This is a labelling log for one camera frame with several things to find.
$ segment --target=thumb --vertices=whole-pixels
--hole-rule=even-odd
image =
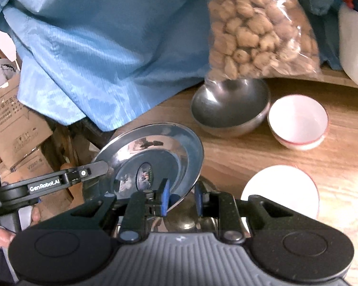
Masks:
[[[14,233],[0,228],[0,248],[8,248],[14,237]]]

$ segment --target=human hand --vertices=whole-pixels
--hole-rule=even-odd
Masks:
[[[32,223],[31,226],[37,224],[41,219],[40,210],[34,207],[32,210]],[[6,229],[0,228],[0,248],[8,248],[11,241],[14,239],[15,234]]]

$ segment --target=oval label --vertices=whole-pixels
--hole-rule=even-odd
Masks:
[[[149,189],[151,187],[151,184],[153,183],[153,180],[154,175],[151,164],[149,164],[148,162],[143,163],[137,171],[137,176],[135,180],[137,190]]]

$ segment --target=bag of nuts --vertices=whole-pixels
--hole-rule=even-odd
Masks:
[[[207,78],[317,76],[318,45],[298,0],[211,0]]]

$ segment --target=white wall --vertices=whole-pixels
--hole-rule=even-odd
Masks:
[[[16,60],[16,47],[10,36],[0,31],[0,49],[10,61]]]

